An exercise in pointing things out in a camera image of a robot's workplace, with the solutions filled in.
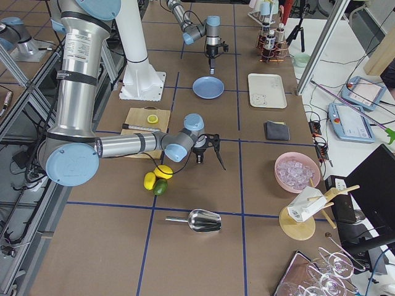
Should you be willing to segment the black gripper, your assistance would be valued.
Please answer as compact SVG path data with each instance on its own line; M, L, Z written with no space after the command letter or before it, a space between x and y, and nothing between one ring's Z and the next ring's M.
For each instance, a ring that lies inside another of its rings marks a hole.
M218 56L218 46L206 44L206 56L209 59L210 74L215 73L215 58Z
M207 149L206 144L204 144L201 147L194 147L194 153L196 154L196 163L203 164L203 157L206 149Z

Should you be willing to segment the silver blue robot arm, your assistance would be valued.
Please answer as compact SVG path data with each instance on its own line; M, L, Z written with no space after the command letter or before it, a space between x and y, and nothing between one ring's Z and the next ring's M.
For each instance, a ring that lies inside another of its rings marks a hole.
M185 44L191 45L205 37L205 56L208 58L210 74L213 75L216 68L216 58L223 52L228 52L228 45L220 37L220 17L210 15L203 22L198 19L199 23L193 23L187 14L194 12L185 10L181 1L167 1L167 7L183 32Z
M162 150L174 162L206 143L200 115L189 114L175 135L156 131L99 138L92 130L103 42L115 20L127 60L122 97L158 101L165 73L149 63L136 1L61 1L60 20L65 28L63 64L58 72L56 120L40 145L38 159L49 179L63 186L90 180L101 158Z

